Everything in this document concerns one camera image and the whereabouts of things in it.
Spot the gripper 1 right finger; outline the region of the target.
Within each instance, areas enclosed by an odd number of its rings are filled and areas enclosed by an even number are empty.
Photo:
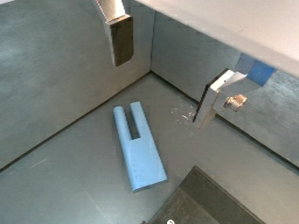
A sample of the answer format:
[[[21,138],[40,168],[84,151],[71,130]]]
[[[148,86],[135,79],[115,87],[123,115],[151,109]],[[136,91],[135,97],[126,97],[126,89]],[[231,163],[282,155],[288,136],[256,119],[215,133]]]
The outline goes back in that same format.
[[[262,88],[276,69],[242,53],[235,70],[226,69],[206,85],[192,123],[202,129],[223,110],[238,112],[248,98],[246,93]]]

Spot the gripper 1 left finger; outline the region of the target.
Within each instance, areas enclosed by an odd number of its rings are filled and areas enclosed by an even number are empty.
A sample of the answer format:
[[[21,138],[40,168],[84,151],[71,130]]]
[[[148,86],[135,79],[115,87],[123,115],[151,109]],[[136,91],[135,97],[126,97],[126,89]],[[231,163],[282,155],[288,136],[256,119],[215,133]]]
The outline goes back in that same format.
[[[102,16],[112,62],[116,67],[134,56],[134,17],[127,14],[122,0],[94,0]]]

